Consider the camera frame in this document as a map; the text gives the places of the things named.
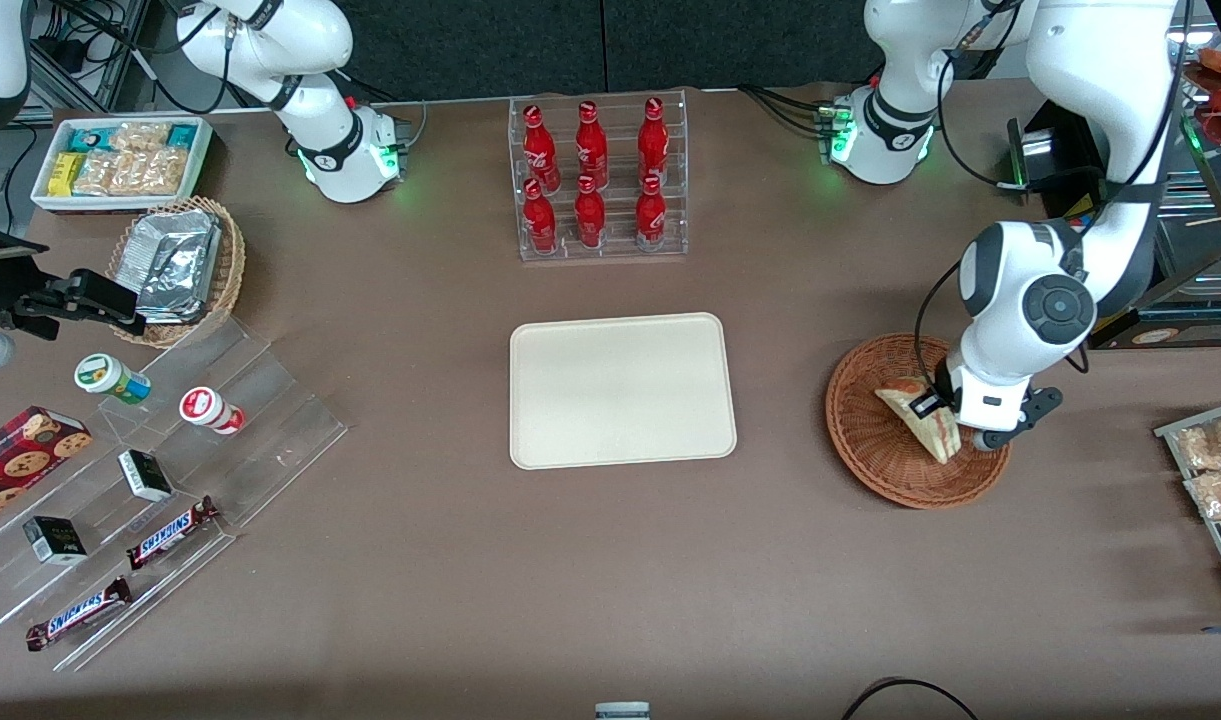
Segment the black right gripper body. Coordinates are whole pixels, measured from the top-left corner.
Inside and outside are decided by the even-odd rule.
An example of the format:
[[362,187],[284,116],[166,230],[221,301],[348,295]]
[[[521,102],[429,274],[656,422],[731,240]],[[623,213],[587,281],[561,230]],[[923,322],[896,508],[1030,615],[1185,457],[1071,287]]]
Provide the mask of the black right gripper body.
[[39,308],[44,314],[62,309],[67,304],[61,290],[54,284],[59,277],[38,268],[35,255],[49,251],[43,243],[21,240],[0,232],[0,314],[16,312],[20,301]]

